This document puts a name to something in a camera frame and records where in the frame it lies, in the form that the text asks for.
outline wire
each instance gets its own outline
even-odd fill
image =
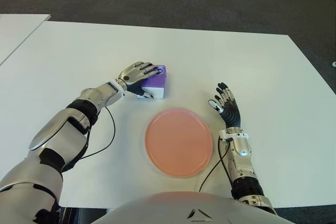
[[[81,159],[84,159],[84,158],[87,158],[87,157],[90,157],[90,156],[93,156],[93,155],[96,155],[96,154],[98,154],[98,153],[104,151],[106,148],[108,148],[108,147],[112,144],[112,142],[113,142],[113,140],[114,140],[114,137],[116,136],[116,127],[115,127],[115,126],[116,126],[116,125],[115,125],[116,123],[114,122],[114,118],[113,118],[113,116],[112,116],[112,114],[111,114],[111,111],[110,111],[107,107],[105,107],[105,109],[107,109],[107,111],[109,112],[109,114],[110,114],[110,116],[111,116],[111,119],[112,119],[112,122],[113,122],[114,133],[113,133],[112,140],[111,140],[110,143],[109,143],[106,147],[104,147],[103,149],[101,149],[101,150],[99,150],[99,151],[97,151],[97,152],[94,152],[94,153],[92,153],[92,154],[89,154],[89,155],[87,155],[87,156],[84,156],[84,157],[80,158],[80,160],[81,160]],[[89,141],[89,139],[90,139],[90,133],[91,133],[91,127],[90,127],[90,129],[89,129],[89,131],[88,131],[87,141]]]
[[[227,141],[229,141],[229,146],[228,146],[226,152],[227,152],[227,151],[229,150],[229,148],[230,148],[231,140],[232,140],[232,138],[231,138],[230,140],[227,140]],[[219,157],[221,157],[222,155],[221,155],[221,153],[220,153],[220,152],[221,152],[221,149],[219,148],[219,143],[220,143],[220,138],[218,138],[217,148],[218,148],[218,154],[219,154]],[[232,183],[232,181],[231,181],[229,172],[227,171],[226,166],[225,166],[223,160],[220,159],[220,161],[221,161],[221,163],[222,163],[222,165],[223,165],[223,168],[224,168],[224,170],[225,170],[226,176],[227,176],[227,178],[228,178],[228,180],[229,180],[229,182],[230,182],[231,188],[233,188],[233,183]]]
[[[206,177],[205,177],[205,179],[203,180],[201,186],[199,187],[198,192],[200,192],[200,191],[202,190],[202,187],[203,187],[204,183],[205,183],[206,180],[209,178],[210,174],[214,171],[214,169],[217,167],[217,165],[219,165],[219,163],[220,163],[220,162],[223,160],[223,158],[226,156],[226,154],[227,154],[227,152],[228,152],[229,149],[230,149],[230,142],[228,143],[228,147],[227,147],[227,149],[226,149],[224,155],[223,155],[222,157],[221,157],[221,155],[219,155],[220,160],[218,160],[218,162],[215,164],[214,167],[212,167],[212,169],[211,169],[211,171],[208,173],[208,175],[206,175]]]

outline purple and white object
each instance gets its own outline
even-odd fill
[[[162,99],[164,97],[164,87],[166,83],[167,72],[165,65],[158,65],[157,67],[159,70],[161,70],[161,73],[158,73],[145,80],[141,87],[145,92],[153,95],[154,99]]]

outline plastic dish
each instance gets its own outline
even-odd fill
[[[153,164],[174,177],[190,177],[208,164],[213,149],[210,130],[190,110],[161,111],[149,124],[145,147]]]

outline table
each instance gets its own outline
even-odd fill
[[[273,206],[336,203],[336,96],[286,35],[44,22],[0,69],[0,177],[81,90],[138,60],[167,66],[165,99],[127,94],[110,107],[116,138],[64,173],[61,205],[114,208],[161,191],[198,190],[218,160],[216,148],[199,175],[173,178],[150,162],[144,134],[159,111],[179,106],[200,115],[216,143],[223,123],[207,100],[221,81],[236,97],[254,168]],[[112,134],[102,110],[87,154],[105,147]],[[230,197],[222,167],[202,191]]]
[[[48,14],[0,14],[0,66]]]

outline floor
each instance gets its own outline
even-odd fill
[[[335,0],[0,0],[0,13],[50,14],[51,20],[67,22],[287,34],[336,92]],[[336,221],[335,212],[335,206],[279,210],[281,216],[306,224]]]

